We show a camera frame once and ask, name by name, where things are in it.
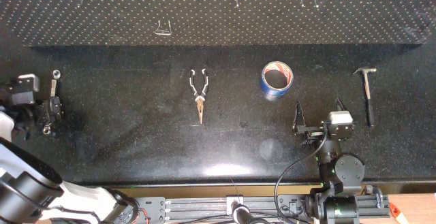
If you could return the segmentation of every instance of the orange object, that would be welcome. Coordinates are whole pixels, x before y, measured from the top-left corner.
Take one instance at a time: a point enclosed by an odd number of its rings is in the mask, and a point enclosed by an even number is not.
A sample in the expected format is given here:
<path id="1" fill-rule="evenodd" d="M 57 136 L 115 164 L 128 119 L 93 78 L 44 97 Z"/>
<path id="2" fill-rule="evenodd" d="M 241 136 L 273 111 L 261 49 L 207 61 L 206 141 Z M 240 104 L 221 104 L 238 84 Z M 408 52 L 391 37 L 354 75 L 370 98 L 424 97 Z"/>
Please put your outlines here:
<path id="1" fill-rule="evenodd" d="M 400 224 L 409 224 L 404 214 L 401 212 L 399 208 L 397 208 L 394 204 L 389 203 L 389 209 L 395 220 Z"/>

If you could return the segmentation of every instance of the pliers handle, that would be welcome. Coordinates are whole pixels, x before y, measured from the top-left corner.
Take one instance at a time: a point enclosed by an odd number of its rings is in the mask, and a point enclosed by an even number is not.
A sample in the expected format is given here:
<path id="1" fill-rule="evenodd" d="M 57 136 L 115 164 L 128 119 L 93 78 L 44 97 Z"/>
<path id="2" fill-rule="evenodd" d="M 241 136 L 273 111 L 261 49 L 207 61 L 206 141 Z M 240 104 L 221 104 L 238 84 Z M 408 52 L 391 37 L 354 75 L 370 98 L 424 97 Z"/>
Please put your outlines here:
<path id="1" fill-rule="evenodd" d="M 206 94 L 207 90 L 209 89 L 209 77 L 207 76 L 206 69 L 202 70 L 203 76 L 204 76 L 204 86 L 201 94 L 199 94 L 196 90 L 196 87 L 194 86 L 194 76 L 196 74 L 196 71 L 191 70 L 191 73 L 189 74 L 189 86 L 191 87 L 191 91 L 193 93 L 193 96 L 196 98 L 196 101 L 199 99 L 205 101 L 206 100 Z"/>

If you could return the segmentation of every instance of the wooden floor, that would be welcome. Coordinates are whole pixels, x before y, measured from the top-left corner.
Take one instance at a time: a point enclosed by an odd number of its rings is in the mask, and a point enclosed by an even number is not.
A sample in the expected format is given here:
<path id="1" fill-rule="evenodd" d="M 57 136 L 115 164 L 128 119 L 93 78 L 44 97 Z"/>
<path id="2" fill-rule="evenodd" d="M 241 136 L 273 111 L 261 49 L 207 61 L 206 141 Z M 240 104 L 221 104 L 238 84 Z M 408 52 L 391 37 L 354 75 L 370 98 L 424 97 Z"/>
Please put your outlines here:
<path id="1" fill-rule="evenodd" d="M 436 193 L 389 195 L 394 204 L 412 223 L 436 223 Z M 389 219 L 361 219 L 362 224 L 398 223 L 394 217 Z"/>

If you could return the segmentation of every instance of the pliers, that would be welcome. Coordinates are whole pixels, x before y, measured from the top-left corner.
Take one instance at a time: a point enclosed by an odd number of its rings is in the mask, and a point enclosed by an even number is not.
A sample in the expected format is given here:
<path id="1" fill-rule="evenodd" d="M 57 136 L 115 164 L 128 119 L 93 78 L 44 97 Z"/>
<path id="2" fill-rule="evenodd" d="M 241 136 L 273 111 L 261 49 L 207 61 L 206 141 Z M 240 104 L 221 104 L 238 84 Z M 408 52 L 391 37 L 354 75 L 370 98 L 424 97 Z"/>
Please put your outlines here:
<path id="1" fill-rule="evenodd" d="M 189 86 L 191 87 L 191 91 L 193 93 L 193 96 L 196 98 L 197 102 L 197 109 L 198 109 L 198 116 L 200 117 L 200 124 L 203 123 L 203 101 L 206 101 L 206 94 L 207 90 L 209 88 L 209 77 L 207 76 L 206 70 L 202 70 L 203 76 L 204 76 L 204 86 L 201 94 L 198 94 L 194 84 L 193 84 L 193 77 L 196 74 L 196 71 L 191 70 L 189 73 Z"/>

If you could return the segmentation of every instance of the hammer handle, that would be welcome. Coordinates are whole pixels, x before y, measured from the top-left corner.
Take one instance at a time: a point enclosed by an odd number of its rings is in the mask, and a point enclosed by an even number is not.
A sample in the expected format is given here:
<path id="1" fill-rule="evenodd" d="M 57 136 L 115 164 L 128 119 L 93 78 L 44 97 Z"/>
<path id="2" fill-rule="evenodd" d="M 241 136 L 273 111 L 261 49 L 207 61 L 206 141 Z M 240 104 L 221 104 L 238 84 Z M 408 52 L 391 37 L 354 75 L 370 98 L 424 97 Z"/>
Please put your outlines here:
<path id="1" fill-rule="evenodd" d="M 368 112 L 368 127 L 372 128 L 375 126 L 375 121 L 374 121 L 373 106 L 371 105 L 371 98 L 367 99 L 367 112 Z"/>

